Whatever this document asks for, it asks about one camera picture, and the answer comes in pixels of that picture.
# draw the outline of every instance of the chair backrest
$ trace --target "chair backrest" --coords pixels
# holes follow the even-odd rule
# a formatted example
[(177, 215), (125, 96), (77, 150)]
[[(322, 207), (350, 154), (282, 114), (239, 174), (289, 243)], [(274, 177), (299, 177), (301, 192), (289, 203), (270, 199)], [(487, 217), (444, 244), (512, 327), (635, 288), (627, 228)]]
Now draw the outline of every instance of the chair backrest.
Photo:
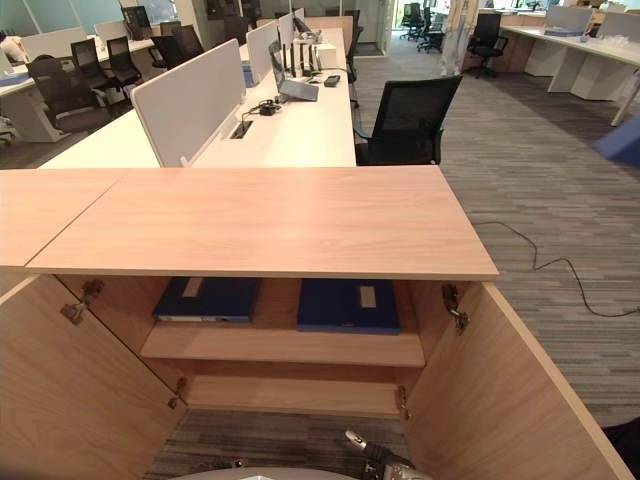
[(153, 44), (162, 55), (167, 65), (167, 69), (171, 70), (184, 62), (184, 57), (178, 46), (178, 41), (173, 35), (163, 35), (161, 37), (151, 37)]
[(116, 74), (116, 76), (118, 76), (118, 72), (138, 70), (131, 58), (129, 40), (127, 37), (107, 40), (107, 51), (109, 52), (109, 64), (111, 65), (111, 70)]
[(384, 86), (373, 141), (418, 141), (440, 131), (462, 76), (389, 81)]
[(181, 26), (182, 23), (177, 22), (162, 22), (160, 24), (160, 35), (166, 37), (167, 35), (173, 35), (173, 29)]
[(49, 108), (49, 116), (99, 107), (87, 80), (73, 62), (43, 58), (28, 63), (27, 70)]
[(224, 17), (224, 41), (232, 38), (238, 40), (240, 45), (247, 43), (247, 32), (249, 31), (249, 19), (240, 15), (225, 15)]
[(71, 55), (73, 63), (80, 69), (82, 74), (87, 78), (106, 78), (106, 75), (100, 67), (98, 60), (98, 52), (96, 51), (96, 42), (93, 38), (82, 42), (71, 44)]
[(481, 13), (473, 31), (474, 44), (493, 47), (500, 35), (499, 13)]
[(180, 52), (186, 60), (190, 60), (204, 53), (198, 34), (193, 25), (184, 25), (173, 29), (173, 36), (178, 41)]

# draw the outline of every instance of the open cabinet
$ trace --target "open cabinet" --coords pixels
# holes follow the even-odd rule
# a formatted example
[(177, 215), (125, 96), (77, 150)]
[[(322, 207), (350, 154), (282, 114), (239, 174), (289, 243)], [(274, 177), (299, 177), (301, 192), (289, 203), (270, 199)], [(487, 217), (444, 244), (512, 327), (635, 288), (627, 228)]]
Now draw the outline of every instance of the open cabinet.
[[(3, 285), (3, 470), (139, 478), (197, 408), (400, 418), (436, 480), (633, 478), (437, 167), (127, 173), (65, 225)], [(155, 323), (194, 275), (263, 278), (252, 324)], [(302, 278), (367, 276), (400, 335), (296, 330)]]

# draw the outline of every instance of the cable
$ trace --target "cable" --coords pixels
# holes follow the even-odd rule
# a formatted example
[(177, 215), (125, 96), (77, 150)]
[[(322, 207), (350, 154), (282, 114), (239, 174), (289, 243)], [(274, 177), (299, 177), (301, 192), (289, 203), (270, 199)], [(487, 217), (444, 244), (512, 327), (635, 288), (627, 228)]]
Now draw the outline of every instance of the cable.
[(578, 275), (578, 272), (576, 272), (576, 269), (573, 266), (573, 263), (571, 263), (571, 260), (569, 260), (566, 257), (559, 257), (559, 258), (556, 258), (555, 260), (551, 260), (550, 262), (543, 263), (542, 265), (538, 265), (538, 246), (535, 244), (535, 242), (533, 240), (531, 240), (529, 237), (527, 237), (524, 233), (520, 233), (518, 230), (516, 230), (512, 226), (507, 225), (506, 223), (503, 223), (503, 222), (498, 222), (498, 221), (478, 222), (478, 223), (472, 223), (472, 225), (473, 226), (502, 225), (504, 228), (512, 231), (513, 233), (518, 235), (520, 238), (523, 238), (524, 240), (526, 240), (527, 243), (529, 243), (529, 245), (531, 245), (533, 247), (533, 261), (531, 263), (531, 270), (533, 270), (534, 272), (542, 270), (543, 268), (546, 268), (546, 267), (548, 267), (550, 265), (553, 265), (554, 263), (565, 262), (567, 265), (569, 265), (569, 268), (571, 269), (571, 272), (573, 273), (573, 276), (576, 279), (576, 282), (578, 283), (578, 288), (580, 289), (580, 295), (582, 296), (582, 301), (584, 303), (584, 306), (587, 307), (587, 310), (589, 310), (589, 312), (591, 312), (592, 314), (597, 315), (598, 317), (605, 317), (605, 318), (626, 317), (627, 315), (632, 315), (634, 313), (639, 313), (640, 314), (640, 307), (636, 307), (636, 308), (634, 308), (632, 310), (625, 310), (625, 311), (623, 311), (623, 313), (610, 314), (610, 313), (596, 312), (591, 307), (591, 305), (589, 304), (589, 301), (587, 300), (587, 296), (586, 296), (586, 294), (584, 292), (584, 287), (582, 286), (582, 280), (580, 280), (580, 276)]

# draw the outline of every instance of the white desk leg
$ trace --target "white desk leg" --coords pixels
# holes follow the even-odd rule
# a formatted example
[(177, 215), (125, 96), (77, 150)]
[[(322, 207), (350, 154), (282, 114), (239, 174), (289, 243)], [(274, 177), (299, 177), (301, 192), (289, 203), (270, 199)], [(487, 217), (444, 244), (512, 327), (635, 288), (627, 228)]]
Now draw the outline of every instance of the white desk leg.
[(571, 93), (585, 100), (615, 100), (634, 67), (599, 55), (587, 55)]
[(551, 80), (547, 92), (569, 92), (582, 69), (587, 54), (575, 48), (567, 48), (564, 60)]
[(534, 77), (552, 77), (562, 65), (567, 47), (536, 40), (524, 71)]
[(627, 98), (624, 99), (622, 105), (618, 109), (618, 113), (616, 113), (616, 116), (613, 117), (613, 120), (611, 120), (612, 127), (617, 127), (618, 125), (620, 125), (620, 122), (624, 118), (625, 113), (627, 113), (629, 105), (631, 105), (631, 102), (633, 102), (633, 99), (636, 97), (638, 92), (640, 92), (640, 68), (636, 69), (636, 71), (633, 72), (631, 90)]

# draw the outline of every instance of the white partition panel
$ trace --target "white partition panel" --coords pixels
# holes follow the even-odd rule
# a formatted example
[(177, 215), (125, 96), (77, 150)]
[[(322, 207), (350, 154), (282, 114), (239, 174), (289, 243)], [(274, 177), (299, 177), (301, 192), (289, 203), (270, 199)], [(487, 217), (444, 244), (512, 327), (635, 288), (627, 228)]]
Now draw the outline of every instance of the white partition panel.
[(131, 99), (160, 164), (181, 167), (208, 144), (244, 94), (234, 39), (135, 88)]
[(22, 46), (27, 52), (30, 61), (33, 61), (39, 55), (52, 55), (56, 58), (70, 57), (70, 45), (86, 39), (87, 34), (84, 29), (76, 27), (24, 37)]
[(545, 25), (572, 32), (584, 32), (591, 21), (591, 8), (555, 6), (547, 13)]
[(116, 22), (96, 23), (94, 25), (96, 34), (102, 40), (102, 43), (107, 44), (107, 40), (113, 40), (114, 38), (126, 37), (127, 27), (124, 25), (124, 20), (118, 20)]
[(287, 13), (278, 19), (280, 43), (289, 46), (293, 43), (293, 14)]
[(247, 50), (255, 83), (260, 83), (271, 71), (269, 45), (277, 41), (278, 24), (275, 21), (247, 33)]
[(623, 35), (632, 42), (640, 42), (640, 15), (607, 12), (598, 30), (598, 36)]

